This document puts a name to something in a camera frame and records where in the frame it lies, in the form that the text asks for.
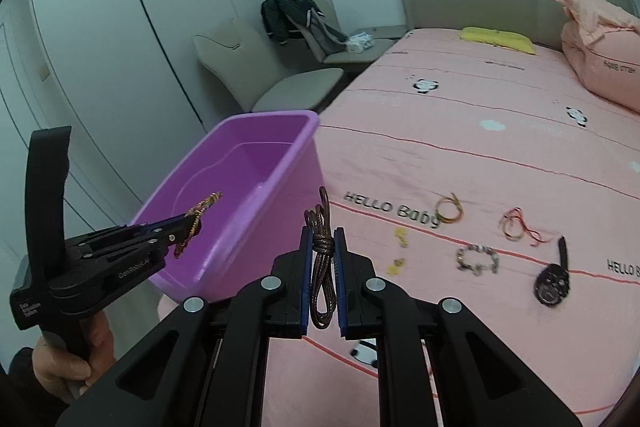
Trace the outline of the person's left hand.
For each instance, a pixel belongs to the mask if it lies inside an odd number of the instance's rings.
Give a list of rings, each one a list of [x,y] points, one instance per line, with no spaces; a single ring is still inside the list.
[[[38,383],[66,404],[86,392],[116,362],[114,335],[104,311],[89,326],[91,352],[87,360],[52,347],[43,337],[32,351],[32,368]]]

